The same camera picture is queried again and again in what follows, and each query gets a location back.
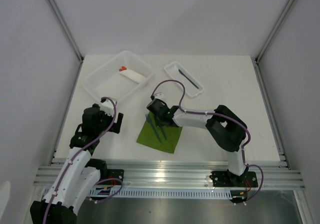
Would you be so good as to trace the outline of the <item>blue plastic spoon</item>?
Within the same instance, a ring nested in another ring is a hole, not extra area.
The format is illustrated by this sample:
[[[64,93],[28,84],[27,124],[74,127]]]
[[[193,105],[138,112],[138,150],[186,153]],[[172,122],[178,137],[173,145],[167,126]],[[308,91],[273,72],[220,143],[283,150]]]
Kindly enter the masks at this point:
[[[165,133],[164,127],[163,126],[159,126],[159,128],[161,129],[163,137],[165,138],[165,140],[167,140],[167,135]]]

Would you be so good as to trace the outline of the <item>blue plastic fork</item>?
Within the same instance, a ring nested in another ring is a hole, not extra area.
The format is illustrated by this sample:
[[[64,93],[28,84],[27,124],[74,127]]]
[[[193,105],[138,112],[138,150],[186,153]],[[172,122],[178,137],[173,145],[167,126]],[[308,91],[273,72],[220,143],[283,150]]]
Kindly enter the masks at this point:
[[[162,143],[161,138],[160,138],[159,134],[157,133],[157,130],[156,130],[155,126],[153,125],[152,119],[149,116],[149,114],[145,114],[145,118],[146,118],[146,121],[150,124],[150,126],[151,126],[156,138],[158,139],[158,141],[160,143]]]

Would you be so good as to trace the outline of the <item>green paper napkin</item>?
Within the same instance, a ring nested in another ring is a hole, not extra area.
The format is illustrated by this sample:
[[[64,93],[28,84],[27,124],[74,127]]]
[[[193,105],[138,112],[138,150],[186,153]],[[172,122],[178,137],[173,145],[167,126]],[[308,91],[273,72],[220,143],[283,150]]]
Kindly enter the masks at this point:
[[[152,149],[155,149],[155,150],[158,150],[161,152],[173,154],[175,152],[176,146],[179,142],[183,128],[182,127],[163,126],[164,131],[167,136],[167,140],[165,140],[165,138],[161,132],[161,129],[155,123],[153,114],[151,112],[149,112],[148,114],[152,119],[153,125],[155,126],[162,143],[160,143],[158,141],[150,124],[146,120],[145,120],[145,123],[144,123],[144,125],[138,135],[136,142],[141,145],[147,146],[149,148],[152,148]]]

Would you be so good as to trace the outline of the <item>blue plastic knife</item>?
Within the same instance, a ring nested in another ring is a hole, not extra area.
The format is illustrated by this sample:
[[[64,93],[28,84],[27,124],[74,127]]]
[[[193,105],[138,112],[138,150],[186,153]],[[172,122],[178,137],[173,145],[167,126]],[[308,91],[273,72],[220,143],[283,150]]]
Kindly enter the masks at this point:
[[[189,78],[186,74],[184,74],[180,69],[178,69],[179,73],[185,77],[195,88],[199,89],[199,87]]]

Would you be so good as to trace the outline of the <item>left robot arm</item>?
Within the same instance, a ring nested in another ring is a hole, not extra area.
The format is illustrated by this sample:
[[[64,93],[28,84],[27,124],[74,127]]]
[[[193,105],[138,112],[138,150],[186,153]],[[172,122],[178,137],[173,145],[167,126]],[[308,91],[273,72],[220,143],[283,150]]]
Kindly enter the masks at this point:
[[[118,134],[123,113],[107,114],[98,104],[83,111],[82,123],[70,140],[64,165],[51,188],[30,207],[34,224],[75,224],[83,202],[96,185],[123,187],[123,177],[112,176],[104,160],[92,158],[107,132]]]

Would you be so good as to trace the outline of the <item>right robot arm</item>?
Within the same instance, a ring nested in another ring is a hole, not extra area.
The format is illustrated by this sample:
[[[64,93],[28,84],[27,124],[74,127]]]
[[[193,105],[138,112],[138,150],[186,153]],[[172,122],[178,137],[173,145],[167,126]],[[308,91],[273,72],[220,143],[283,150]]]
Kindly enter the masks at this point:
[[[229,182],[239,186],[246,181],[247,167],[244,146],[251,140],[247,125],[230,109],[219,105],[213,112],[184,110],[160,99],[153,99],[146,107],[158,126],[194,127],[208,130],[220,148],[227,152]]]

